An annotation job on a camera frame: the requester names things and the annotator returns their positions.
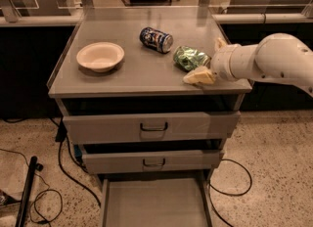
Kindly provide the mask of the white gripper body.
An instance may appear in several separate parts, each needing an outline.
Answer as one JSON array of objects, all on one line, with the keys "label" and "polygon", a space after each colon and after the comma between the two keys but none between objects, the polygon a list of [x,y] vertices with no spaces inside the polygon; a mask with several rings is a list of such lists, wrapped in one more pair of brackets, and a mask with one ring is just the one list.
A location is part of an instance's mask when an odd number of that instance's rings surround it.
[{"label": "white gripper body", "polygon": [[258,67],[255,63],[256,48],[256,44],[223,46],[212,57],[210,68],[218,78],[224,80],[254,80],[258,77]]}]

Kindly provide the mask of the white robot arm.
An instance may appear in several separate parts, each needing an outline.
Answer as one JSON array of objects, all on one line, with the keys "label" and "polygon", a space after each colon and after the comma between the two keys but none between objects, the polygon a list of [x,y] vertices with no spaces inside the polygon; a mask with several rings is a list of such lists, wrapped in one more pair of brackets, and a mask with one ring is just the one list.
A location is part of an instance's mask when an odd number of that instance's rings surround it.
[{"label": "white robot arm", "polygon": [[188,72],[188,84],[213,84],[217,79],[292,85],[313,96],[313,51],[296,37],[275,33],[258,44],[221,47],[209,67]]}]

